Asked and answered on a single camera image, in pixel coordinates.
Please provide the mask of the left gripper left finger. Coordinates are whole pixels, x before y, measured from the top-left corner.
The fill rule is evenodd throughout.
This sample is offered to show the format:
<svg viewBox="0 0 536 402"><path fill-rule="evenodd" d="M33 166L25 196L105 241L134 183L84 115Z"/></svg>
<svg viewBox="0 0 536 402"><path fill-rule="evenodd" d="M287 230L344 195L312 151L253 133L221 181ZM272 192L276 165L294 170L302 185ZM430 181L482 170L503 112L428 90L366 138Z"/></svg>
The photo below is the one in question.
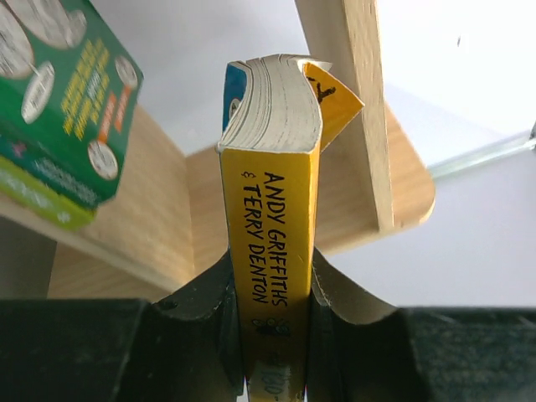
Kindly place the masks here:
<svg viewBox="0 0 536 402"><path fill-rule="evenodd" d="M244 391L229 255L160 301L4 300L4 401L235 401Z"/></svg>

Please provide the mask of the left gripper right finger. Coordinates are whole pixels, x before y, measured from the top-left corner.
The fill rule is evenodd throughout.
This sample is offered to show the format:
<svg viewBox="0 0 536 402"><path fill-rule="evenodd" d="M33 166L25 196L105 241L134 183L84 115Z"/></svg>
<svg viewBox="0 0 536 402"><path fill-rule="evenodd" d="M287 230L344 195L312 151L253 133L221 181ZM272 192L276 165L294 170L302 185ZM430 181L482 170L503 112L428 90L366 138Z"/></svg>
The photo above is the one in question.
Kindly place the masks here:
<svg viewBox="0 0 536 402"><path fill-rule="evenodd" d="M310 401L532 401L531 307L395 307L313 254Z"/></svg>

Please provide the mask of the lime green 65-Storey Treehouse book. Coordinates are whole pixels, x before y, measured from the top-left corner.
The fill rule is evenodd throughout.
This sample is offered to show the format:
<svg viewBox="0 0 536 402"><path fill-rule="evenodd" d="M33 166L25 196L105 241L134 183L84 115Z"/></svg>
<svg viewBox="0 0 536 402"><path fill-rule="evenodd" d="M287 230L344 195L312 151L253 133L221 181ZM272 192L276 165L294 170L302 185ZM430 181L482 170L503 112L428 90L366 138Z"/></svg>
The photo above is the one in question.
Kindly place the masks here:
<svg viewBox="0 0 536 402"><path fill-rule="evenodd" d="M1 157L1 192L63 229L85 227L95 218L92 210L56 193L5 157Z"/></svg>

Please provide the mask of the yellow 130-Storey Treehouse book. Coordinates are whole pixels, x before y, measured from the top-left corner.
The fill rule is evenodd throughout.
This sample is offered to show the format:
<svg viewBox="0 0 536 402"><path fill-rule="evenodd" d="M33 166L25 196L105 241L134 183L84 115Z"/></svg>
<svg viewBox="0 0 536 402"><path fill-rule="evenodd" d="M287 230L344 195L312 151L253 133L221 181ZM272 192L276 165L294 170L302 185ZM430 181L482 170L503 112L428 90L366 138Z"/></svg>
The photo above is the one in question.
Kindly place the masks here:
<svg viewBox="0 0 536 402"><path fill-rule="evenodd" d="M217 146L247 394L301 401L320 156L363 109L305 55L227 65Z"/></svg>

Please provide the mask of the dark green 104-Storey Treehouse book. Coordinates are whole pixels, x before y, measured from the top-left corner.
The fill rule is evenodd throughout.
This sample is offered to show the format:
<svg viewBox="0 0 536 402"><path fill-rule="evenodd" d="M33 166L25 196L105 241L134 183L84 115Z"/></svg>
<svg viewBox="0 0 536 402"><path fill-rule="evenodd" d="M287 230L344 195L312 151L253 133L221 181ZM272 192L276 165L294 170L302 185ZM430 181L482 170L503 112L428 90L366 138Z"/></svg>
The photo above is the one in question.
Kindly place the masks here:
<svg viewBox="0 0 536 402"><path fill-rule="evenodd" d="M1 154L78 205L116 195L143 74L88 1L1 4Z"/></svg>

